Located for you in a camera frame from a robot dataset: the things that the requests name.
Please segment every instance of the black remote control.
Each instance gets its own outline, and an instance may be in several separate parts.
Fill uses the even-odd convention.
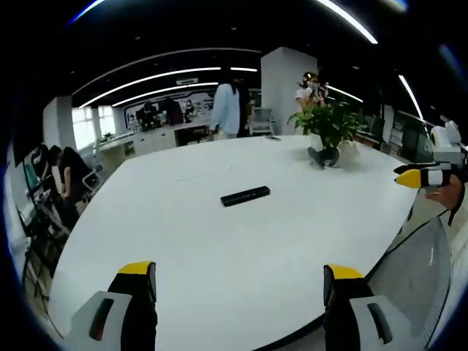
[[[238,192],[236,194],[231,194],[221,197],[221,202],[225,207],[237,205],[239,203],[245,203],[250,200],[258,199],[259,197],[264,197],[270,194],[270,188],[267,186],[261,186],[258,188],[246,190],[244,192]]]

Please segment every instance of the white shirt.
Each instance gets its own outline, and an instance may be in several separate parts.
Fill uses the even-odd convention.
[[[309,87],[307,89],[300,88],[295,93],[295,99],[308,99],[313,92],[314,91]]]
[[[213,110],[211,111],[211,130],[219,127],[225,134],[238,134],[241,120],[239,106],[239,90],[230,84],[220,84],[214,95]]]

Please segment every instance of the window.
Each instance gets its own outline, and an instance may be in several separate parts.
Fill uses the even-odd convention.
[[[96,141],[90,107],[72,109],[72,120],[77,150],[81,150]]]
[[[116,133],[116,123],[114,121],[114,112],[111,106],[99,106],[99,125],[101,127],[101,137],[105,134]]]

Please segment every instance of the hand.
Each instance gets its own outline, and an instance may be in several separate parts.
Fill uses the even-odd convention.
[[[426,199],[437,201],[452,211],[458,205],[460,196],[463,194],[463,186],[460,178],[452,174],[450,184],[437,188],[435,192],[426,193]]]

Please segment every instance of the wall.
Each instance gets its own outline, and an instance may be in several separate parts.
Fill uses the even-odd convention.
[[[75,134],[73,133],[72,98],[56,97],[43,111],[42,127],[44,144],[64,148],[69,146],[76,150]]]
[[[210,97],[210,95],[213,96],[215,91],[216,89],[209,89],[208,91],[183,91],[179,93],[159,95],[157,97],[153,97],[135,104],[131,104],[122,108],[120,113],[115,115],[116,129],[118,128],[117,118],[121,118],[121,122],[119,121],[119,123],[123,124],[121,128],[123,128],[123,131],[125,132],[127,131],[127,129],[125,129],[125,115],[135,115],[136,112],[143,107],[145,102],[150,102],[153,106],[155,106],[158,102],[164,101],[167,97],[170,97],[174,101],[177,101],[181,106],[182,112],[185,111],[186,101],[189,99],[192,101],[192,104],[197,109],[198,115],[204,115],[206,118],[210,118],[211,109],[213,108],[213,98]]]
[[[298,111],[295,93],[305,72],[318,73],[315,57],[281,47],[265,55],[262,64],[262,107],[271,108],[275,133],[295,134],[289,117]]]
[[[275,121],[273,130],[276,135],[282,133],[281,102],[279,95],[281,94],[281,75],[272,74],[272,72],[280,72],[281,70],[281,55],[282,48],[270,52],[261,59],[262,65],[262,107],[271,109],[271,118]]]

